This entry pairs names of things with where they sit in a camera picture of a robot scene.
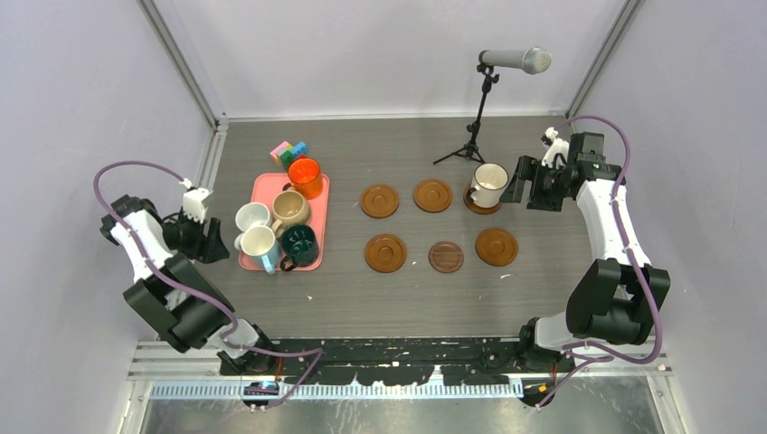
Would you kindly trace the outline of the white mug dark rim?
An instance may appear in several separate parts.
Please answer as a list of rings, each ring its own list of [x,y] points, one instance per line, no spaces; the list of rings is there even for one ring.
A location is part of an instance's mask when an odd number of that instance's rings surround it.
[[[479,208],[493,208],[500,204],[502,193],[509,184],[510,176],[507,170],[495,163],[479,165],[471,179],[466,195],[469,203]]]

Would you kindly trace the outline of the pink plastic tray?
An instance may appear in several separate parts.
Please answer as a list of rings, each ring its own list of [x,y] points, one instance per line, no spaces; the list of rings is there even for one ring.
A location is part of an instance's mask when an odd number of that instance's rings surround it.
[[[308,220],[308,226],[312,228],[317,237],[317,244],[320,248],[317,260],[307,267],[297,267],[295,271],[313,271],[320,267],[325,251],[325,235],[327,226],[327,211],[329,204],[330,179],[327,175],[322,175],[323,190],[322,193],[308,201],[311,208],[311,217]],[[288,175],[285,173],[264,173],[259,175],[253,184],[251,192],[252,203],[263,203],[271,206],[273,199],[282,192],[282,188],[289,182]],[[248,255],[238,253],[239,265],[248,271],[263,271],[263,267],[255,263]]]

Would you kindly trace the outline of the dark walnut wooden coaster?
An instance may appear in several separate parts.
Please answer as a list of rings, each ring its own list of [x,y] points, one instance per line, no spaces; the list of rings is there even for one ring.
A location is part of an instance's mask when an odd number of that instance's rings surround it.
[[[438,241],[429,250],[429,263],[440,273],[458,271],[464,263],[462,248],[451,241]]]

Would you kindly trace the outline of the light brown wooden coaster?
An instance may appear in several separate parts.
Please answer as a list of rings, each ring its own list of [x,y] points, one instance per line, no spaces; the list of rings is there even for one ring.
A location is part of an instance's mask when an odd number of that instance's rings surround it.
[[[385,233],[373,236],[364,249],[365,262],[374,271],[392,273],[398,270],[407,258],[405,243],[398,236]]]

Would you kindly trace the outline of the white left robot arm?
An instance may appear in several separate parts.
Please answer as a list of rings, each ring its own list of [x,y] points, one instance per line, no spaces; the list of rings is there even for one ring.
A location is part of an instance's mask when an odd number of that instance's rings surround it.
[[[277,350],[257,325],[238,321],[235,332],[222,309],[231,303],[197,268],[230,256],[221,221],[198,222],[183,211],[161,217],[146,198],[123,195],[101,219],[100,232],[123,247],[134,282],[123,293],[128,305],[177,352],[217,348],[223,375],[265,374],[277,366]]]

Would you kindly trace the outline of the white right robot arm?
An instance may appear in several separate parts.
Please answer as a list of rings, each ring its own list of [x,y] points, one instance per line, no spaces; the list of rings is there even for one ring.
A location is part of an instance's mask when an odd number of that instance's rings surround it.
[[[595,346],[614,356],[620,345],[644,344],[670,288],[670,276],[652,266],[639,245],[626,204],[625,175],[607,162],[604,136],[563,139],[549,127],[543,157],[521,156],[504,203],[559,212],[576,202],[587,226],[593,261],[565,310],[535,317],[520,329],[516,359],[528,371],[558,363],[569,350]]]

